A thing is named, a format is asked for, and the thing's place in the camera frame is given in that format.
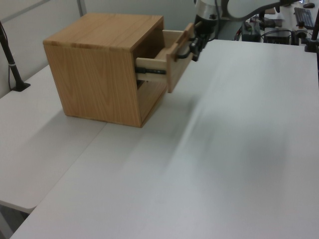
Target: cabinet top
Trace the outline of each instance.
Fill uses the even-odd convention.
[[[43,41],[44,45],[132,51],[163,16],[88,13]]]

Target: black cable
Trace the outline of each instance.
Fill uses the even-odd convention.
[[[2,26],[2,24],[0,24],[0,25],[1,25],[1,31],[4,33],[5,40],[8,43],[8,36],[6,35],[4,27]],[[9,65],[8,65],[8,84],[9,84],[10,91],[12,91],[12,88],[11,88],[11,85],[10,85],[10,66]]]
[[[185,53],[184,55],[178,55],[177,58],[186,59],[189,55],[190,55],[190,49],[188,49],[187,53]]]
[[[261,35],[261,38],[263,36],[266,36],[266,35],[269,35],[269,34],[272,34],[272,33],[276,33],[276,32],[281,32],[281,31],[288,31],[288,32],[292,33],[292,31],[290,31],[290,30],[274,30],[274,31],[266,32],[265,34]]]
[[[219,8],[218,8],[218,5],[217,5],[217,0],[215,0],[215,6],[216,6],[216,11],[217,11],[217,31],[215,33],[215,36],[212,39],[209,39],[208,42],[218,39],[218,34],[219,34],[220,14],[219,14]]]
[[[9,84],[10,91],[12,91],[11,85],[10,85],[10,66],[8,66],[8,84]]]

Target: black stand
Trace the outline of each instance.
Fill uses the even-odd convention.
[[[0,42],[1,42],[1,46],[3,48],[4,54],[6,56],[6,59],[8,60],[10,69],[11,69],[13,76],[14,76],[14,79],[15,79],[15,87],[12,90],[21,92],[21,91],[25,90],[26,88],[28,88],[30,86],[30,84],[23,82],[21,77],[20,77],[18,68],[16,67],[13,56],[11,54],[8,41],[5,37],[4,31],[3,31],[3,26],[1,24],[1,22],[0,22]]]
[[[317,41],[318,32],[319,32],[319,10],[317,13],[313,35],[311,36],[310,41],[308,41],[307,45],[305,46],[305,52],[318,53],[318,41]]]

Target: cabinet side panel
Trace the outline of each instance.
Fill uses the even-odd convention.
[[[66,115],[141,126],[130,52],[44,48]]]
[[[138,96],[142,122],[144,122],[159,99],[165,94],[167,84],[158,82],[144,82],[139,88]]]

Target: desk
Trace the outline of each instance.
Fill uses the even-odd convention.
[[[0,204],[31,213],[105,123],[65,116],[48,66],[27,82],[0,99]]]
[[[12,239],[317,239],[318,122],[315,54],[213,41],[144,128],[107,124]]]

